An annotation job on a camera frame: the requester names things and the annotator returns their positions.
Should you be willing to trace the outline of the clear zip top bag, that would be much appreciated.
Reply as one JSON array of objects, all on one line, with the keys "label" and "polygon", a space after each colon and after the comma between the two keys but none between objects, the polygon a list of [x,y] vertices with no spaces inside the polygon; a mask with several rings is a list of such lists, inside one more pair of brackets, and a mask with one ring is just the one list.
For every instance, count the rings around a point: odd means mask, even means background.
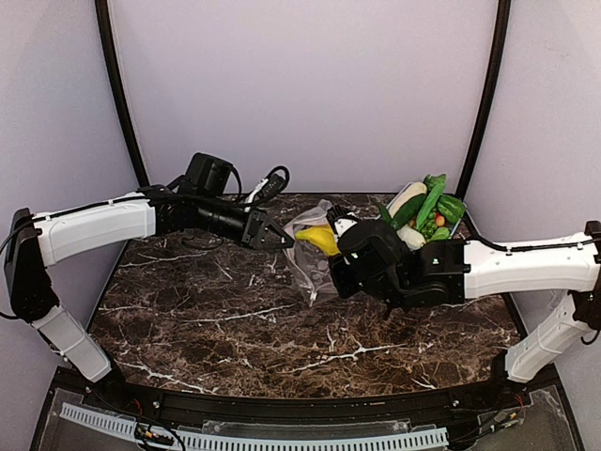
[{"label": "clear zip top bag", "polygon": [[[285,225],[285,232],[294,237],[296,232],[311,226],[327,226],[326,214],[331,207],[330,200],[320,199],[315,206],[290,220]],[[309,241],[295,241],[293,247],[284,249],[284,253],[293,279],[309,307],[337,296],[325,253]]]}]

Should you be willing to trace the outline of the yellow toy banana bunch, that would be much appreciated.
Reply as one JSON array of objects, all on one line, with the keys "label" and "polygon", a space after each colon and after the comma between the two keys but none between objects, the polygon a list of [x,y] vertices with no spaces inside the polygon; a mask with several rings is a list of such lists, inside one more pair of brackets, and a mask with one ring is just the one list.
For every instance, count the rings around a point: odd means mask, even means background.
[{"label": "yellow toy banana bunch", "polygon": [[307,241],[328,257],[341,253],[337,246],[336,236],[329,225],[313,225],[295,233],[297,241]]}]

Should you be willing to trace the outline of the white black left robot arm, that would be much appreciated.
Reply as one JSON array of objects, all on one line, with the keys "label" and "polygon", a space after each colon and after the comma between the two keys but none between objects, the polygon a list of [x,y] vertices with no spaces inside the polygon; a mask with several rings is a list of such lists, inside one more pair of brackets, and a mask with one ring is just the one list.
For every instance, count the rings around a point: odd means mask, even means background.
[{"label": "white black left robot arm", "polygon": [[60,302],[47,273],[52,266],[108,245],[201,230],[252,250],[284,250],[293,239],[263,210],[287,187],[288,169],[271,169],[248,193],[224,198],[236,167],[204,153],[167,185],[142,187],[120,197],[57,212],[16,211],[1,244],[10,311],[1,316],[33,327],[82,376],[99,383],[118,375],[116,365]]}]

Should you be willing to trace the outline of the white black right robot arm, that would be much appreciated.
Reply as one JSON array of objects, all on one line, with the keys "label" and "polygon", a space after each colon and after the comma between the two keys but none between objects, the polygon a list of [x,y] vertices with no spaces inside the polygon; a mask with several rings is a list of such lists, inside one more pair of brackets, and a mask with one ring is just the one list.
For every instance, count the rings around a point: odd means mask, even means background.
[{"label": "white black right robot arm", "polygon": [[546,241],[496,244],[432,241],[410,250],[382,220],[350,215],[331,221],[340,255],[330,260],[341,298],[368,294],[390,309],[460,304],[488,295],[560,290],[551,313],[496,358],[496,374],[517,383],[534,378],[574,342],[600,332],[600,224]]}]

